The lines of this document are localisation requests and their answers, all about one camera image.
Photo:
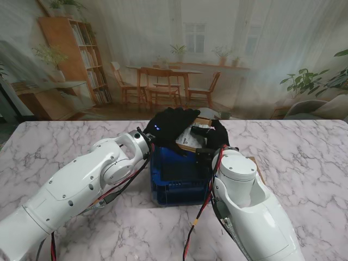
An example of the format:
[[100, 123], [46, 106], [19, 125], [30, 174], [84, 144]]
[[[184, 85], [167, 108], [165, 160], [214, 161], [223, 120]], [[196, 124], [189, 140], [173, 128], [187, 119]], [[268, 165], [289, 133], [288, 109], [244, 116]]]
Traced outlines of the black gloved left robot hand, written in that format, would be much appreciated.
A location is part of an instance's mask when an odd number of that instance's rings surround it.
[[201, 112], [197, 109], [170, 108], [157, 113], [144, 129], [158, 147], [168, 148], [180, 156], [186, 155], [176, 139], [196, 120]]

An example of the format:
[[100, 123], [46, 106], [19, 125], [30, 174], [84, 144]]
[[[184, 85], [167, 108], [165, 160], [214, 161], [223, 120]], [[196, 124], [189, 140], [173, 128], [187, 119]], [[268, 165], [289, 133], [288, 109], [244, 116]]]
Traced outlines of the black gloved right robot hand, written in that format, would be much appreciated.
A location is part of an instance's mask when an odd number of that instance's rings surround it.
[[218, 150], [221, 146], [229, 146], [228, 133], [219, 120], [212, 120], [210, 128], [193, 126], [191, 132], [207, 139], [206, 148]]

